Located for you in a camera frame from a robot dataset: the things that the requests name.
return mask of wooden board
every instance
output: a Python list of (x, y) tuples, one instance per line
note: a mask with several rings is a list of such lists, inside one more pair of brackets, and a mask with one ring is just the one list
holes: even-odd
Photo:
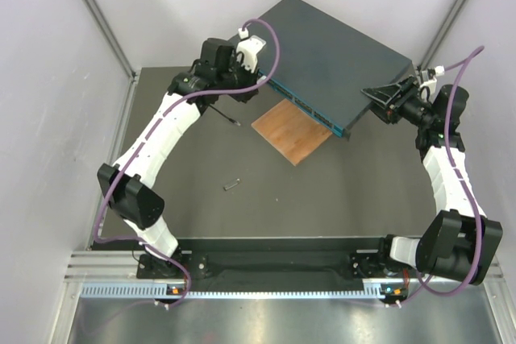
[(258, 118), (252, 127), (293, 165), (302, 162), (331, 136), (329, 129), (287, 100)]

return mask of metal pin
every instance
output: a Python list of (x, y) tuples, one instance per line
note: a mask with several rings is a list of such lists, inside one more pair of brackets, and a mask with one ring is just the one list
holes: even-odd
[(240, 184), (240, 179), (234, 179), (231, 183), (228, 183), (224, 186), (224, 191), (229, 191), (230, 189), (233, 189), (237, 185)]

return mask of robotic arm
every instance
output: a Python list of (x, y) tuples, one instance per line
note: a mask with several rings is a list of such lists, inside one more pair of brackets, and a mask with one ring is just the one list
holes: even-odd
[[(388, 235), (383, 239), (379, 259), (388, 271), (399, 271), (408, 265), (421, 273), (463, 281), (472, 266), (477, 233), (471, 203), (462, 187), (466, 184), (472, 192), (464, 166), (464, 144), (456, 131), (469, 94), (459, 87), (452, 102), (449, 139), (456, 162), (453, 168), (444, 147), (444, 123), (452, 86), (443, 86), (433, 103), (429, 101), (435, 91), (435, 77), (440, 73), (441, 68), (429, 69), (419, 82), (408, 77), (396, 84), (363, 90), (373, 102), (372, 112), (382, 121), (394, 124), (404, 118), (418, 128), (415, 145), (431, 178), (437, 211), (421, 238)], [(457, 179), (454, 169), (459, 170), (462, 181)], [(479, 205), (477, 208), (482, 220), (481, 258), (470, 284), (482, 282), (502, 236), (500, 223), (490, 221)]]
[[(255, 85), (259, 78), (257, 54), (265, 42), (256, 36), (249, 37), (248, 32), (242, 29), (239, 37), (236, 48), (222, 39), (205, 41), (201, 56), (193, 62), (191, 69), (173, 78), (160, 108), (135, 144), (112, 166), (103, 164), (98, 170), (98, 180), (105, 196), (119, 170), (130, 162), (114, 189), (109, 206), (148, 246), (165, 257), (180, 254), (181, 250), (161, 216), (164, 201), (152, 191), (152, 186), (177, 141), (207, 107), (218, 100), (218, 95), (194, 96), (175, 110), (170, 110), (170, 106), (198, 91), (237, 90)], [(466, 184), (471, 191), (464, 167), (465, 149), (460, 133), (456, 132), (468, 92), (458, 88), (452, 105), (449, 139), (456, 161), (453, 168), (443, 147), (451, 86), (445, 85), (435, 100), (429, 101), (435, 91), (435, 78), (442, 73), (442, 68), (428, 69), (420, 73), (419, 79), (408, 77), (396, 84), (363, 90), (373, 102), (371, 111), (382, 121), (394, 124), (404, 118), (418, 128), (416, 148), (431, 178), (437, 209), (434, 221), (421, 238), (387, 235), (381, 240), (377, 256), (379, 264), (388, 271), (398, 272), (412, 267), (421, 273), (463, 281), (472, 266), (476, 247), (475, 218), (461, 186)], [(247, 102), (257, 93), (253, 90), (231, 96), (236, 101)], [(460, 171), (462, 181), (457, 180), (456, 169)], [(480, 207), (479, 211), (481, 258), (471, 284), (480, 284), (484, 279), (502, 235), (500, 223), (488, 220)], [(163, 259), (152, 251), (149, 253), (158, 260)]]
[[(152, 187), (177, 141), (208, 106), (218, 100), (218, 95), (194, 97), (170, 112), (168, 109), (174, 102), (193, 92), (243, 89), (257, 83), (257, 54), (265, 42), (255, 35), (249, 37), (248, 31), (243, 29), (239, 29), (239, 37), (236, 48), (223, 39), (206, 40), (202, 44), (200, 58), (193, 62), (190, 70), (172, 79), (158, 111), (133, 146), (112, 166), (103, 164), (98, 170), (98, 181), (105, 196), (119, 169), (129, 163), (109, 205), (141, 239), (164, 256), (173, 256), (177, 240), (161, 215), (164, 201), (152, 191)], [(258, 90), (254, 90), (231, 96), (236, 101), (247, 102), (257, 93)]]

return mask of blue port panel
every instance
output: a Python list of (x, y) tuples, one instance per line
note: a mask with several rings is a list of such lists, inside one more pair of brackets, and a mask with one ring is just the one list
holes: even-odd
[(344, 136), (344, 129), (336, 126), (328, 117), (324, 114), (321, 114), (315, 110), (313, 110), (308, 104), (306, 104), (301, 98), (296, 96), (295, 93), (292, 93), (289, 89), (284, 87), (282, 84), (275, 80), (270, 80), (268, 82), (271, 88), (273, 88), (276, 92), (281, 94), (281, 96), (285, 97), (287, 100), (290, 100), (294, 105), (298, 106), (302, 111), (311, 116), (315, 121), (320, 122), (330, 131), (335, 133), (339, 137)]

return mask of gray table surface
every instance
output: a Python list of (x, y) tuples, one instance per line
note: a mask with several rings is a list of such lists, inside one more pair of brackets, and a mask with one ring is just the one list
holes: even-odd
[[(144, 68), (125, 136), (127, 150), (184, 68)], [(154, 186), (177, 237), (420, 235), (435, 216), (416, 128), (368, 112), (349, 141), (331, 136), (294, 167), (251, 128), (281, 97), (268, 86), (248, 104), (221, 97), (186, 132)], [(240, 184), (225, 192), (234, 179)], [(102, 235), (133, 234), (109, 213)]]

